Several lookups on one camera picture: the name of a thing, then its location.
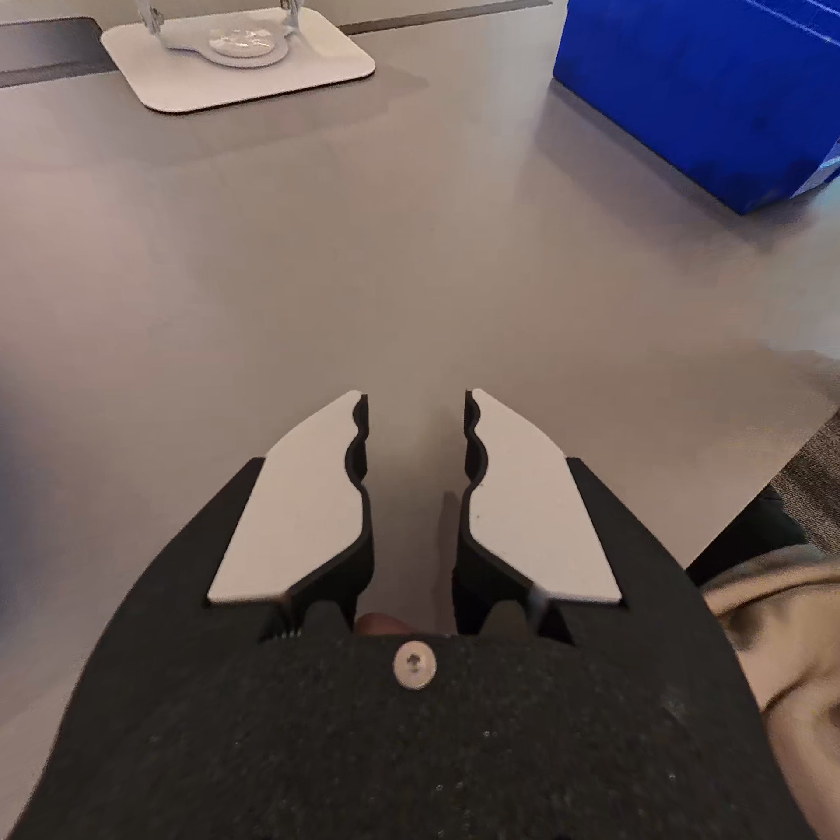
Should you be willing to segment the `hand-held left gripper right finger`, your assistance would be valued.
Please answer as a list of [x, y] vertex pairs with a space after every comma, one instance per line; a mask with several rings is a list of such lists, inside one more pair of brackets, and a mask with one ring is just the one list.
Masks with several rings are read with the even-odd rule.
[[478, 634], [503, 602], [535, 631], [566, 634], [555, 603], [619, 606], [623, 595], [552, 439], [488, 392], [465, 394], [465, 473], [455, 559], [455, 623]]

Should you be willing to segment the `blue plastic bin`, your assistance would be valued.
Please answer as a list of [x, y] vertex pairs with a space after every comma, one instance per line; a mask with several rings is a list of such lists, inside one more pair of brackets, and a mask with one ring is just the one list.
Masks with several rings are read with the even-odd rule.
[[569, 1], [553, 76], [739, 215], [838, 179], [839, 2]]

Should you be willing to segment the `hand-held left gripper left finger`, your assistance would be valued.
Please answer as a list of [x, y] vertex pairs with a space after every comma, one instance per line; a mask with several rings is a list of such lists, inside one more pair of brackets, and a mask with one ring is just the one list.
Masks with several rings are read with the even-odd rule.
[[363, 485], [369, 432], [367, 395], [346, 392], [270, 448], [206, 593], [210, 605], [272, 604], [290, 634], [312, 605], [330, 602], [353, 628], [375, 566]]

